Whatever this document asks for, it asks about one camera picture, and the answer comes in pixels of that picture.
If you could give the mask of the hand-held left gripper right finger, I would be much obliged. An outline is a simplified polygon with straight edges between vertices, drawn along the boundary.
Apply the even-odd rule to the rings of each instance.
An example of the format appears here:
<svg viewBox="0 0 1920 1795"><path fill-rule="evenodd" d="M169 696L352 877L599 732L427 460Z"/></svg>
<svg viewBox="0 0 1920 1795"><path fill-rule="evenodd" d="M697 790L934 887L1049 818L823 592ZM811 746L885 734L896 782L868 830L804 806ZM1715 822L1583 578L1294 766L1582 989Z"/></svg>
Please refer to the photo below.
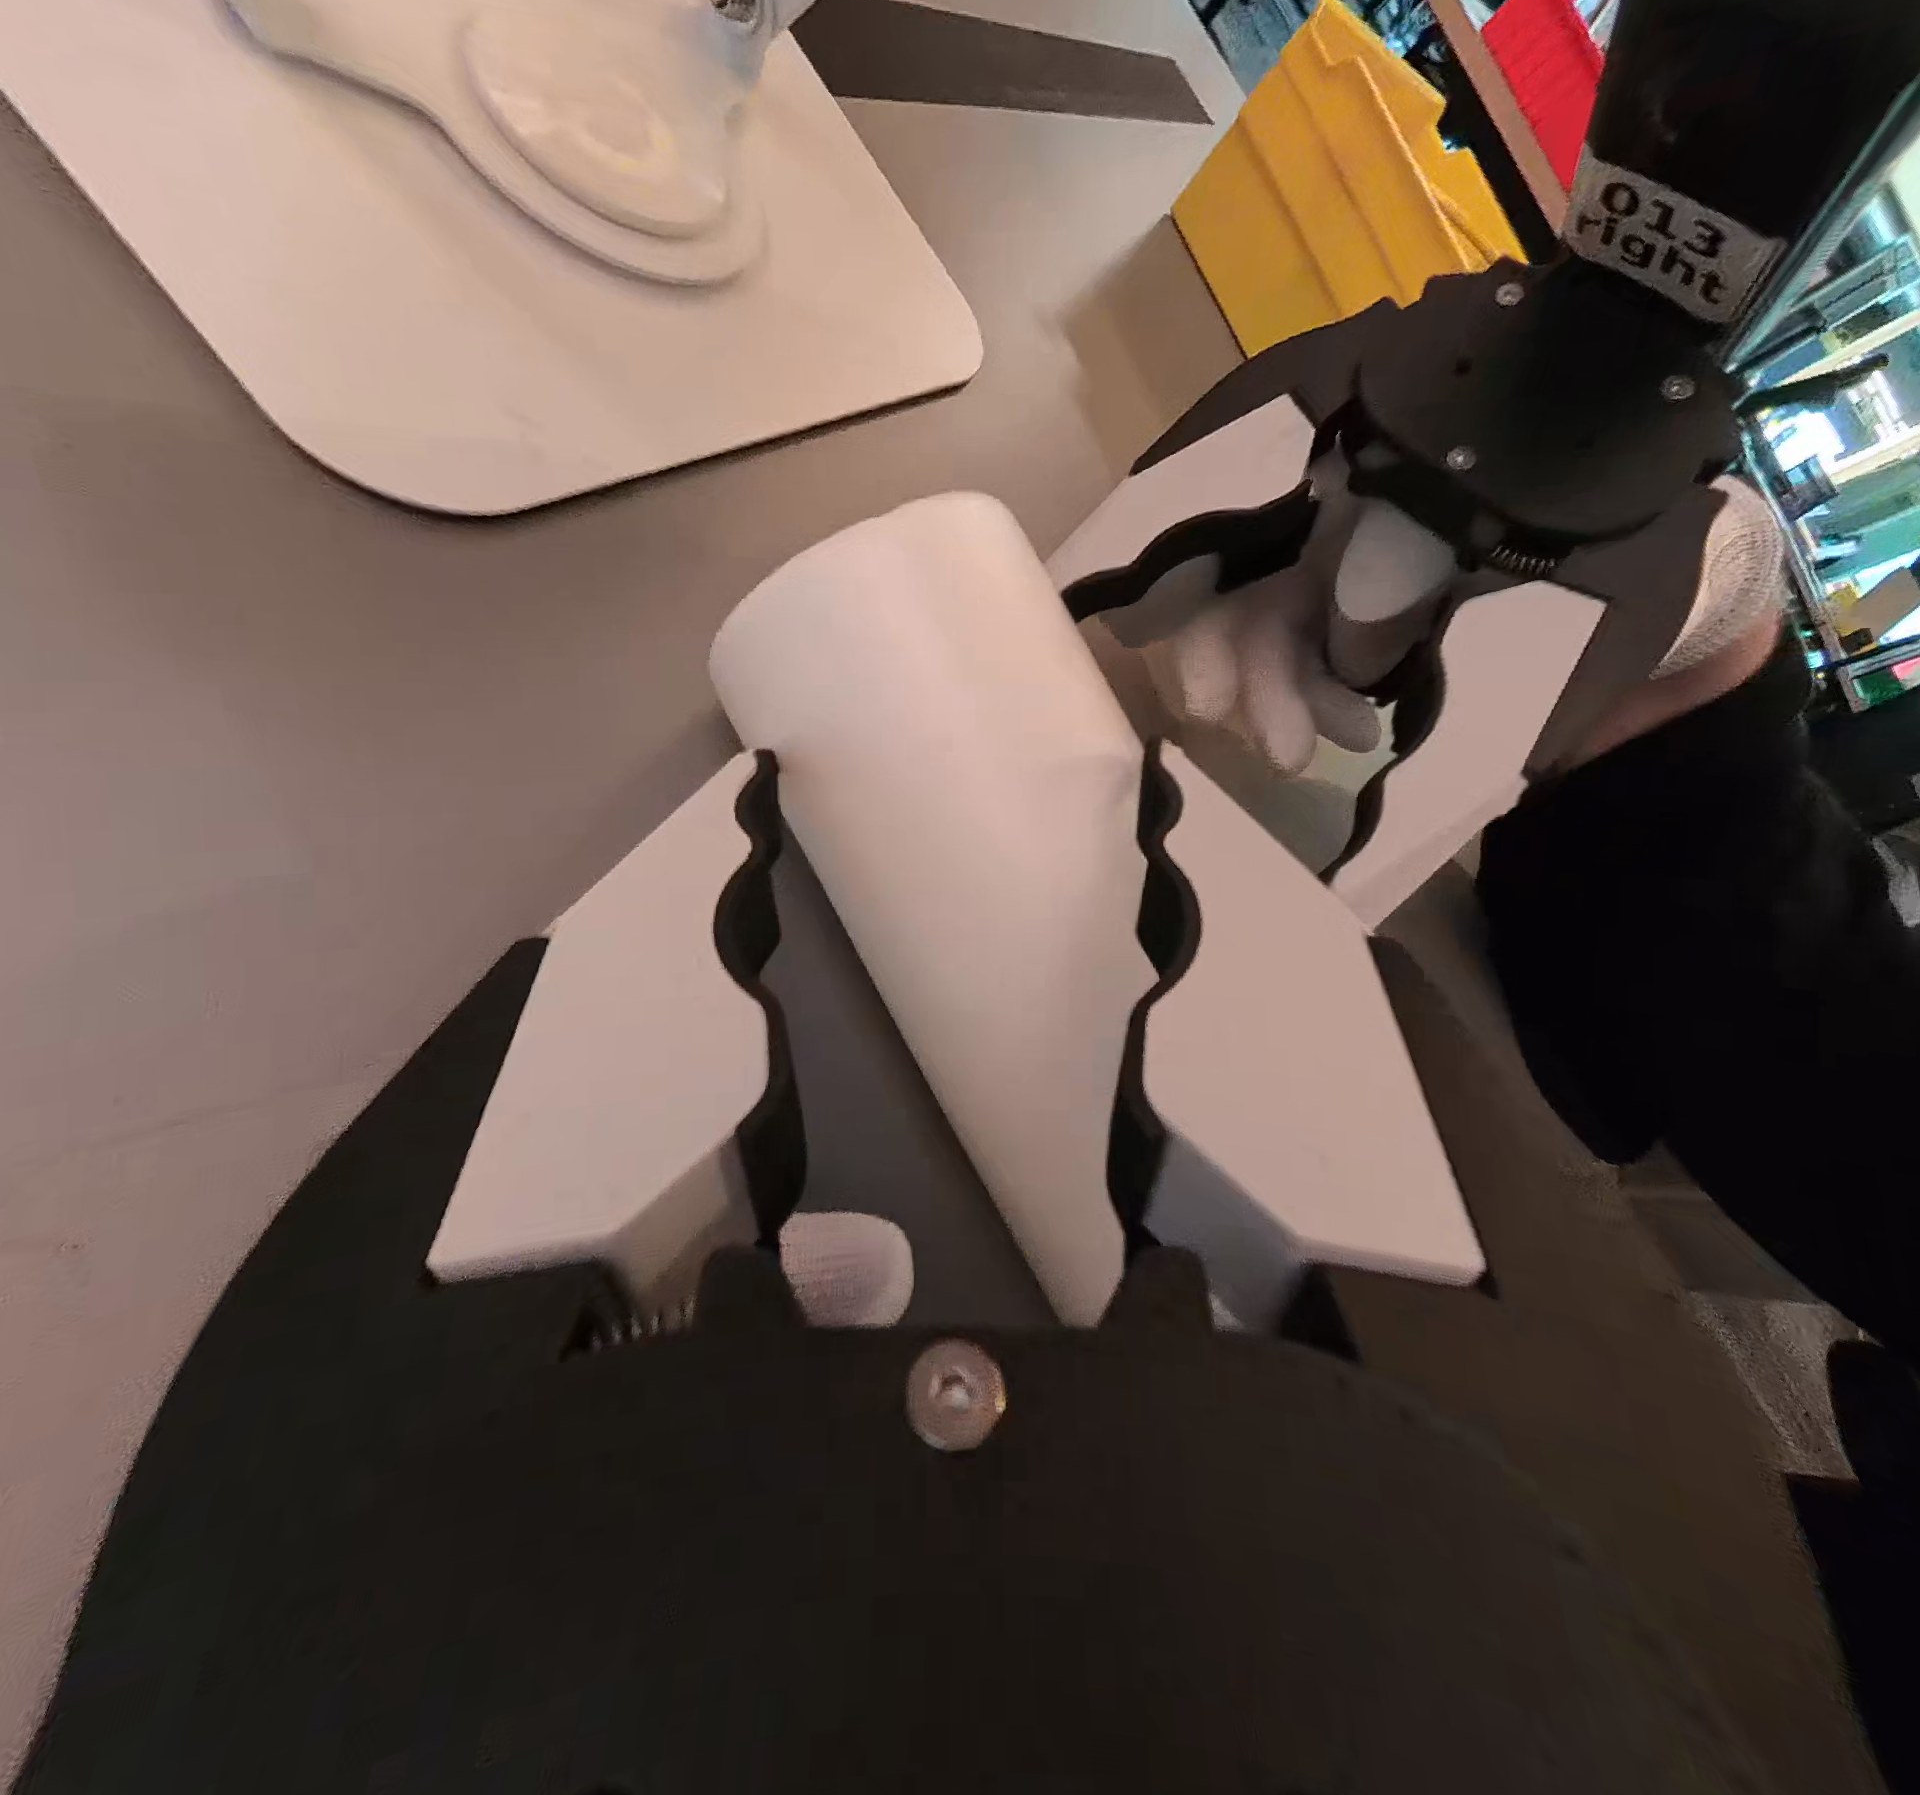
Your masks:
<svg viewBox="0 0 1920 1795"><path fill-rule="evenodd" d="M1214 1303L1313 1269L1473 1287L1486 1257L1346 903L1170 744L1141 764L1135 937L1107 1189L1128 1255L1174 1247Z"/></svg>

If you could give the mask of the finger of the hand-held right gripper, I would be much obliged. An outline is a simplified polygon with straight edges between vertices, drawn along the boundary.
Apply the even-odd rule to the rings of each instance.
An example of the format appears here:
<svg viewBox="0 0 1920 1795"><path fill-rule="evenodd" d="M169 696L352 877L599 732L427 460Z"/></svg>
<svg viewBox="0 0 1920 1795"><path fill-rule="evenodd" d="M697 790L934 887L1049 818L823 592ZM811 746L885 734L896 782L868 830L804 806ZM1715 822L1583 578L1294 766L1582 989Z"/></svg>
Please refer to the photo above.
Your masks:
<svg viewBox="0 0 1920 1795"><path fill-rule="evenodd" d="M1296 566L1319 512L1313 438L1274 400L1126 478L1048 564L1068 616L1139 650Z"/></svg>
<svg viewBox="0 0 1920 1795"><path fill-rule="evenodd" d="M1366 929L1512 808L1605 604L1552 582L1462 598L1411 658L1389 758L1322 881Z"/></svg>

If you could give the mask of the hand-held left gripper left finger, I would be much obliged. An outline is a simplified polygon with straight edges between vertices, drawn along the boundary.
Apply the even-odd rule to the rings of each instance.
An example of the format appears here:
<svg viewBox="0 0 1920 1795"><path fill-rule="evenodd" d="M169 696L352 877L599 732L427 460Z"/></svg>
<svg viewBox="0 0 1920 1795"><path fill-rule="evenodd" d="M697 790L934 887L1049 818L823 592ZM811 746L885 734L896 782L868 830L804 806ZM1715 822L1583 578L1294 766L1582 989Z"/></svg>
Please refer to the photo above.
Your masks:
<svg viewBox="0 0 1920 1795"><path fill-rule="evenodd" d="M593 1261L690 1285L775 1247L804 1111L765 967L780 943L777 762L727 762L543 933L425 1265L481 1279Z"/></svg>

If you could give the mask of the white bottle with black cap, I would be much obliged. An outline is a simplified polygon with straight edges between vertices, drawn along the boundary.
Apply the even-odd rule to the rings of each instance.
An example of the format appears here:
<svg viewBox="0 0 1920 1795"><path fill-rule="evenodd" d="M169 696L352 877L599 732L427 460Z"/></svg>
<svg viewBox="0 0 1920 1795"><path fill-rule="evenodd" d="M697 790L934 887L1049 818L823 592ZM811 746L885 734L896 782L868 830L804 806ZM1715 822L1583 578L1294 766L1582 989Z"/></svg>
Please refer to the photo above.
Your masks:
<svg viewBox="0 0 1920 1795"><path fill-rule="evenodd" d="M967 492L861 520L754 588L708 672L1048 1305L1093 1325L1153 979L1143 750L1029 538Z"/></svg>

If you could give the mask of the person's left hand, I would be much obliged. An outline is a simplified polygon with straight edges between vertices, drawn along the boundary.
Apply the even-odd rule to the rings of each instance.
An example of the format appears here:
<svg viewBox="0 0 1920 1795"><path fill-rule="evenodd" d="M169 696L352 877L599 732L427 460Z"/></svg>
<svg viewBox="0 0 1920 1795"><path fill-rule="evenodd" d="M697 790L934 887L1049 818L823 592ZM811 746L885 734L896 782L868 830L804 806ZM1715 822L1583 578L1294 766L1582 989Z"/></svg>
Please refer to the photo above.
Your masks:
<svg viewBox="0 0 1920 1795"><path fill-rule="evenodd" d="M856 1211L792 1215L780 1229L780 1269L807 1327L896 1327L916 1285L905 1231Z"/></svg>

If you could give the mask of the yellow plastic bin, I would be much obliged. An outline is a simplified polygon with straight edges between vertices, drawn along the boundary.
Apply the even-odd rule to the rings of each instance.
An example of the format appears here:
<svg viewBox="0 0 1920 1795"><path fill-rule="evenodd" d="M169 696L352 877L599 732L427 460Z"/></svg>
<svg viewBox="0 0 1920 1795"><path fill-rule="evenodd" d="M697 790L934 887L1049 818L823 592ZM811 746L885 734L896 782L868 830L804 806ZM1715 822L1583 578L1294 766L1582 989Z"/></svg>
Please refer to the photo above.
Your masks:
<svg viewBox="0 0 1920 1795"><path fill-rule="evenodd" d="M1444 142L1444 108L1343 2L1316 0L1170 204L1243 358L1526 260L1475 156Z"/></svg>

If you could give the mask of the wooden table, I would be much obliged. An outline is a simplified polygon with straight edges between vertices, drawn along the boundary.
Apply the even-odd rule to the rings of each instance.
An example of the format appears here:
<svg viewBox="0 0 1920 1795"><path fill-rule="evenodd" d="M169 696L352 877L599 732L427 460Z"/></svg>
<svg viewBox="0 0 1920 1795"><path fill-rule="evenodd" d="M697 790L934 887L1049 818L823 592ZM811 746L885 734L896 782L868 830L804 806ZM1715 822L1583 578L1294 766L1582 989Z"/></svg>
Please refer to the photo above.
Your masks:
<svg viewBox="0 0 1920 1795"><path fill-rule="evenodd" d="M1439 78L1454 126L1473 152L1512 234L1531 264L1562 248L1568 192L1491 56L1468 0L1422 0L1435 28Z"/></svg>

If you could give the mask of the red plastic bin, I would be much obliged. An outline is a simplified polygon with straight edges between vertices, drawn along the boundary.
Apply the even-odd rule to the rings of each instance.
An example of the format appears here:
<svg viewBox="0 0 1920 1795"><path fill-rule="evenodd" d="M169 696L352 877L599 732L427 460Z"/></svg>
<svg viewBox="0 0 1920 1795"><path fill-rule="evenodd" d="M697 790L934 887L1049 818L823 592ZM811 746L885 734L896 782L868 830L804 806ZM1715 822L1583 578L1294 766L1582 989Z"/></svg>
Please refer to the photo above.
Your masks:
<svg viewBox="0 0 1920 1795"><path fill-rule="evenodd" d="M1570 192L1605 64L1575 0L1504 0L1479 36L1553 180Z"/></svg>

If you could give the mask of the white board stand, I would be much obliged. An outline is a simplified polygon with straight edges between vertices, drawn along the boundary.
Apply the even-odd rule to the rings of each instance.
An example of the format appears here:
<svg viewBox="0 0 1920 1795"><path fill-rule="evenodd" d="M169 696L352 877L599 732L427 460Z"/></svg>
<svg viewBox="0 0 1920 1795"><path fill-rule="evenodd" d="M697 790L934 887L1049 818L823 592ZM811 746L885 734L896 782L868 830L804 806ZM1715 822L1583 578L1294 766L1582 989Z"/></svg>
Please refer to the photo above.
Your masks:
<svg viewBox="0 0 1920 1795"><path fill-rule="evenodd" d="M523 154L487 62L634 92L697 0L3 0L3 94L268 422L532 512L969 382L974 312L798 40L697 232Z"/></svg>

